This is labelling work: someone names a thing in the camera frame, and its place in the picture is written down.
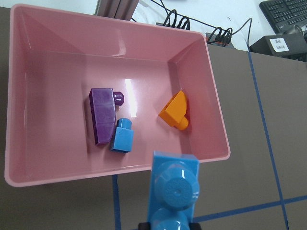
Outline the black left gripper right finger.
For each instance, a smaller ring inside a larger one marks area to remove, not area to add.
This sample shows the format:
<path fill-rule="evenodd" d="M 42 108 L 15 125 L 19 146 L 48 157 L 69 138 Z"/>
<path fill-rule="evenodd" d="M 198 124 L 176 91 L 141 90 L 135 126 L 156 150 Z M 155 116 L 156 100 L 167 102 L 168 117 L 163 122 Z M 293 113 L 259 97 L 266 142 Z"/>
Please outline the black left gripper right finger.
<path fill-rule="evenodd" d="M 201 230 L 201 225 L 199 223 L 189 223 L 190 230 Z"/>

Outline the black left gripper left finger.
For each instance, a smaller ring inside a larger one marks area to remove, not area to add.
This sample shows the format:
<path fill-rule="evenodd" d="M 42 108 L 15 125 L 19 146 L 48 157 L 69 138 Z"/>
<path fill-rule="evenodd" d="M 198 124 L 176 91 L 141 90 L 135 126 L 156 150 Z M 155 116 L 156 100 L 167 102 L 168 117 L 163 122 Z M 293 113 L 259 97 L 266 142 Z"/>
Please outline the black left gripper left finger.
<path fill-rule="evenodd" d="M 138 224 L 138 230 L 150 230 L 151 225 L 150 222 L 142 222 Z"/>

